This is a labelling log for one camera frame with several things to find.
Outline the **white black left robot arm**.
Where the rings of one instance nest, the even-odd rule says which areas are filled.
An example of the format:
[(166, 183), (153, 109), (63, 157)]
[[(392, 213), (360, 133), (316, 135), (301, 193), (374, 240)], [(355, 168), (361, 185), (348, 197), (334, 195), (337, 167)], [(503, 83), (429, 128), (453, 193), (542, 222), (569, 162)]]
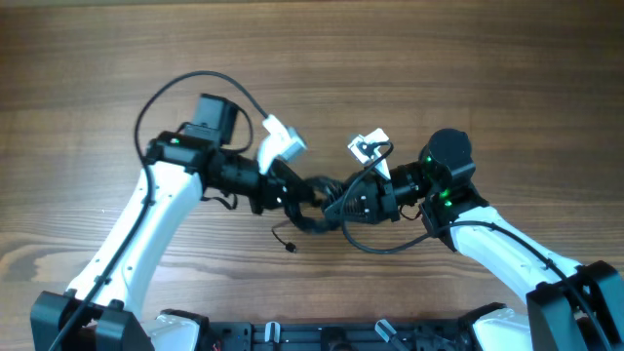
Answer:
[(287, 166), (307, 145), (274, 115), (255, 158), (229, 148), (238, 115), (234, 102), (199, 97), (191, 122), (150, 141), (133, 195), (104, 243), (62, 294), (42, 292), (30, 323), (38, 350), (216, 350), (210, 321), (165, 311), (141, 321), (147, 288), (177, 228), (212, 187), (245, 196), (253, 212), (290, 210), (313, 198)]

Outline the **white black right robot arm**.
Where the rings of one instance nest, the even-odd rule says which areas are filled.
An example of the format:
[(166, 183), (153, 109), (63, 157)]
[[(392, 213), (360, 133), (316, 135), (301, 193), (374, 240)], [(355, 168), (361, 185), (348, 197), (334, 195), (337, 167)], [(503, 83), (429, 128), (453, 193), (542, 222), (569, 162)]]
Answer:
[(472, 182), (476, 165), (466, 133), (435, 132), (417, 161), (388, 169), (381, 130), (348, 148), (364, 165), (323, 206), (326, 219), (378, 224), (418, 206), (429, 238), (485, 267), (526, 305), (525, 314), (493, 304), (470, 316), (480, 350), (620, 350), (623, 279), (604, 261), (583, 265), (540, 245), (508, 223)]

